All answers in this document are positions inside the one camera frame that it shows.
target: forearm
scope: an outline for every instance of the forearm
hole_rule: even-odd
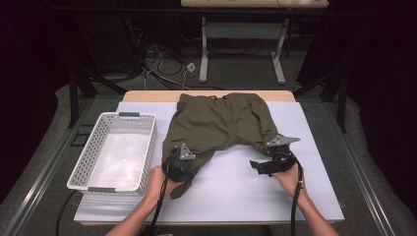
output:
[[[157,200],[143,199],[116,227],[107,233],[114,235],[138,235],[145,220],[156,207]]]
[[[322,214],[314,205],[313,201],[307,196],[302,196],[298,200],[298,207],[306,218],[307,224],[312,230],[313,235],[317,236],[333,236],[338,233],[325,220]]]

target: black curtain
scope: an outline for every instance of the black curtain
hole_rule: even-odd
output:
[[[359,29],[367,24],[359,50],[348,64],[347,93],[360,106],[372,158],[416,216],[417,9],[412,1],[332,2],[335,10],[367,10],[369,18],[323,21],[298,81],[304,85],[337,69]],[[328,81],[326,89],[334,83]]]
[[[35,1],[0,3],[0,202],[36,151],[67,84]]]

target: white table surface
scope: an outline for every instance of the white table surface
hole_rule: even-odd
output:
[[[329,221],[343,220],[304,112],[298,102],[267,101],[272,119],[282,135],[301,141],[290,146],[304,167],[310,197]],[[120,102],[117,111],[140,111],[156,115],[158,129],[151,166],[160,165],[161,144],[176,109],[176,102]],[[236,145],[217,151],[193,180],[192,187],[177,200],[166,199],[159,225],[274,224],[290,221],[292,199],[278,182],[258,175],[249,160],[269,161],[250,146]],[[121,221],[141,197],[84,195],[74,217],[88,223]],[[296,220],[304,220],[297,210]]]

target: pants leg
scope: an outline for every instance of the pants leg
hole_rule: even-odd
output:
[[[231,93],[223,98],[182,94],[162,145],[162,162],[175,147],[185,144],[196,155],[186,169],[198,172],[214,152],[235,144],[252,145],[266,154],[266,142],[276,137],[267,104],[256,94]],[[176,188],[179,198],[191,181]]]

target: wire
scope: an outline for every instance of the wire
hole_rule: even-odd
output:
[[[185,85],[185,75],[187,74],[187,72],[188,72],[188,70],[187,70],[187,71],[185,71],[185,72],[184,72],[184,75],[183,75],[183,90],[184,90],[184,85]]]
[[[168,185],[169,162],[170,161],[168,159],[166,164],[166,175],[165,179],[162,182],[162,185],[160,186],[159,200],[157,201],[156,211],[153,215],[152,223],[150,224],[150,226],[144,229],[144,231],[140,234],[141,236],[151,236],[153,235],[153,232],[155,230],[156,221],[159,216],[160,209],[162,208],[163,199],[165,197],[166,186]]]
[[[181,72],[181,70],[182,70],[182,68],[183,68],[183,64],[182,64],[180,61],[178,61],[178,60],[177,60],[177,62],[180,64],[180,68],[179,68],[176,72],[173,72],[173,73],[167,74],[167,73],[163,73],[163,72],[161,72],[161,71],[159,70],[159,68],[157,69],[157,72],[159,72],[160,74],[162,74],[162,75],[164,75],[164,76],[174,76],[174,75],[177,75],[178,73],[180,73],[180,72]]]
[[[158,75],[157,73],[155,73],[154,71],[150,70],[146,66],[144,66],[143,69],[145,71],[147,71],[146,74],[145,74],[145,87],[146,87],[146,90],[148,90],[146,84],[147,84],[147,79],[148,79],[148,75],[149,74],[151,74],[154,78],[156,78],[160,83],[162,83],[164,86],[166,86],[170,90],[180,90],[181,88],[190,90],[189,87],[187,87],[185,85],[181,85],[179,83],[176,83],[176,82],[174,82],[172,80],[169,80],[167,78],[164,78],[164,77]]]
[[[255,55],[255,54],[257,54],[257,53],[258,53],[258,52],[260,52],[260,51],[261,51],[261,49],[264,47],[264,43],[265,43],[265,40],[264,40],[264,39],[262,39],[262,40],[261,40],[261,45],[260,45],[260,47],[259,47],[256,51],[251,52],[251,53],[247,53],[247,54],[245,54],[245,55]]]
[[[292,200],[292,207],[291,207],[291,236],[295,236],[295,210],[297,209],[298,197],[300,195],[300,191],[303,188],[303,167],[301,166],[300,162],[297,158],[295,161],[298,164],[298,183],[297,187],[295,188],[294,198]]]
[[[163,43],[161,40],[159,40],[157,37],[155,37],[155,36],[153,36],[153,35],[149,35],[153,40],[155,40],[156,41],[156,43],[160,43],[160,44],[163,44],[163,45],[166,45],[166,43]],[[170,47],[171,49],[173,49],[174,51],[178,51],[176,48],[173,48],[172,46]],[[196,54],[194,54],[191,58],[189,58],[189,59],[186,59],[186,60],[181,60],[181,59],[179,59],[178,57],[176,57],[176,56],[174,56],[174,55],[169,55],[168,53],[167,53],[167,55],[170,57],[170,58],[173,58],[173,59],[175,59],[176,61],[178,61],[179,63],[187,63],[187,62],[190,62],[190,61],[192,61],[192,60],[194,60],[199,54],[201,54],[201,50],[200,51],[198,51],[197,49],[195,49],[195,48],[192,48],[192,49],[194,49],[194,50],[196,50],[197,52],[196,52]]]
[[[73,192],[71,192],[71,194],[68,196],[65,203],[62,205],[61,210],[59,211],[59,214],[55,223],[55,235],[56,236],[59,236],[59,223],[61,222],[61,217],[62,217],[62,214],[64,213],[65,206],[71,200],[71,198],[74,196],[75,193],[77,193],[77,190],[73,190]]]
[[[146,72],[145,72],[145,80],[144,80],[144,83],[145,83],[144,86],[145,86],[145,89],[146,90],[148,90],[148,88],[147,88],[148,75],[149,74],[152,74],[153,75],[153,71],[157,70],[162,65],[162,63],[163,63],[163,57],[162,57],[162,55],[160,53],[159,53],[159,55],[161,56],[161,60],[158,62],[156,68],[153,68],[152,70],[150,70],[148,67],[145,67],[145,68],[143,67],[142,68],[142,69],[146,70]]]

